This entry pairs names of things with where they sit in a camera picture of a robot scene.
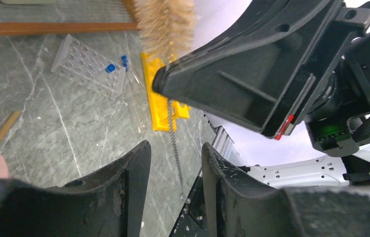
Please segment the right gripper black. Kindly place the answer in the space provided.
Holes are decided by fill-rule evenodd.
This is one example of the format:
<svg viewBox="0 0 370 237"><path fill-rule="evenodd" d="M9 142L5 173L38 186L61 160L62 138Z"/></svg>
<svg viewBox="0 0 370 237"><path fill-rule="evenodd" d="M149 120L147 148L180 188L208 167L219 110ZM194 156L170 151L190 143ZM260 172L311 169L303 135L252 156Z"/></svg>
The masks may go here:
<svg viewBox="0 0 370 237"><path fill-rule="evenodd" d="M302 18L308 47L294 83L291 125L305 122L312 147L331 157L370 143L370 6L325 6Z"/></svg>

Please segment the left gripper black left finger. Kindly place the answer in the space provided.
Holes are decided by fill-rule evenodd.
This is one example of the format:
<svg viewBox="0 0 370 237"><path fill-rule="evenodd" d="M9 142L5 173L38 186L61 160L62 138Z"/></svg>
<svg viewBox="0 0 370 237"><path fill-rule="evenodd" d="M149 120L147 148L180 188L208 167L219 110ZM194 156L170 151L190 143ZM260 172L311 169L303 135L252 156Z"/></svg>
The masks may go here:
<svg viewBox="0 0 370 237"><path fill-rule="evenodd" d="M151 165L144 140L64 186L0 179L0 237L137 237Z"/></svg>

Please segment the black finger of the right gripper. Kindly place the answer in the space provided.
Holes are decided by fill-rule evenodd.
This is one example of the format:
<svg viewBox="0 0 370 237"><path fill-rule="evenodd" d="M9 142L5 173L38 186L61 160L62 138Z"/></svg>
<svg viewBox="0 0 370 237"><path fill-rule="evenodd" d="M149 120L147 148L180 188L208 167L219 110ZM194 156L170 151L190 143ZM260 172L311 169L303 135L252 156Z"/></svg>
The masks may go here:
<svg viewBox="0 0 370 237"><path fill-rule="evenodd" d="M153 91L273 138L292 115L288 88L341 6L254 0L225 32L159 69Z"/></svg>

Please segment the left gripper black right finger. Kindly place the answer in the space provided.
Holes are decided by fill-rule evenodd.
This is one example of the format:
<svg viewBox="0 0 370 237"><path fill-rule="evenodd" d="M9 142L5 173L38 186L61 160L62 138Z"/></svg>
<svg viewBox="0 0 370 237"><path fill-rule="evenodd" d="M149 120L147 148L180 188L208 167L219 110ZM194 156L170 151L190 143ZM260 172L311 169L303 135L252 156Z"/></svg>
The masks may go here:
<svg viewBox="0 0 370 237"><path fill-rule="evenodd" d="M201 151L211 237L370 237L370 187L275 189Z"/></svg>

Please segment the test tube brush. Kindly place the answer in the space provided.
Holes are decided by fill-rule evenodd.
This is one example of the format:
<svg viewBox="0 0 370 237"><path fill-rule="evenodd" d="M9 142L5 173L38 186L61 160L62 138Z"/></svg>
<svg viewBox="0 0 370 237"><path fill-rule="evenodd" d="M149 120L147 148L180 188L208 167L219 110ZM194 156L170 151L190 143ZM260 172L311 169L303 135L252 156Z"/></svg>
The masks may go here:
<svg viewBox="0 0 370 237"><path fill-rule="evenodd" d="M145 52L161 59L167 72L170 62L192 45L194 3L192 0L136 0L134 6Z"/></svg>

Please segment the amber rubber tubing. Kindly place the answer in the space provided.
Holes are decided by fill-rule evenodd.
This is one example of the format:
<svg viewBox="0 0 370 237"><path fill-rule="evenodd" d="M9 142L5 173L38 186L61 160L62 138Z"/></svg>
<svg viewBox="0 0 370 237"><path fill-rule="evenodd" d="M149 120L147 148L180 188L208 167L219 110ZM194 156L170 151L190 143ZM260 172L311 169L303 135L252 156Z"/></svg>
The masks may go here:
<svg viewBox="0 0 370 237"><path fill-rule="evenodd" d="M9 132L11 127L15 124L15 122L18 120L19 116L21 115L21 111L14 111L11 116L7 119L7 121L4 123L2 128L0 129L0 143L5 137L5 135Z"/></svg>

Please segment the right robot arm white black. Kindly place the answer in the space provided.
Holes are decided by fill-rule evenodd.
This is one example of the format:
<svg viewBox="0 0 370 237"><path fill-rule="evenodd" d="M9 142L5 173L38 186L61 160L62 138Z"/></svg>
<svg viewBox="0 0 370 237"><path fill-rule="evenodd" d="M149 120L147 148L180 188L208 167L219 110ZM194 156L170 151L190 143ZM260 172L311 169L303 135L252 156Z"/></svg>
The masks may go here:
<svg viewBox="0 0 370 237"><path fill-rule="evenodd" d="M154 92L269 139L305 123L306 161L251 166L275 188L370 185L370 1L254 0L226 31L156 72Z"/></svg>

